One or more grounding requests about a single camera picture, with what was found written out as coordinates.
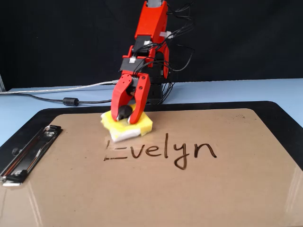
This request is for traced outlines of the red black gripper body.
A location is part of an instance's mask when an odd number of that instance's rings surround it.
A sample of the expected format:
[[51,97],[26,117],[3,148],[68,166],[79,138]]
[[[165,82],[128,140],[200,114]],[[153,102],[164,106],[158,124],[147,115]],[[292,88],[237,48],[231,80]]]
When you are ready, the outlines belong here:
[[137,90],[146,90],[148,94],[151,88],[151,81],[146,59],[134,57],[123,58],[119,72],[119,93],[134,96]]

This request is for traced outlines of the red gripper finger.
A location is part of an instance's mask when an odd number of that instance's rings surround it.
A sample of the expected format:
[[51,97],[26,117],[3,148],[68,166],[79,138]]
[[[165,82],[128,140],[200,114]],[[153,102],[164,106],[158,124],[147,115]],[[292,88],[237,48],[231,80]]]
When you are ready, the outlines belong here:
[[118,109],[120,106],[127,105],[131,96],[126,90],[131,85],[132,77],[130,74],[123,74],[114,87],[111,100],[111,116],[114,121],[118,121]]
[[135,124],[139,121],[144,111],[151,82],[148,74],[140,74],[139,77],[132,77],[132,79],[133,79],[132,87],[135,88],[134,90],[135,108],[133,109],[133,112],[129,117],[129,123]]

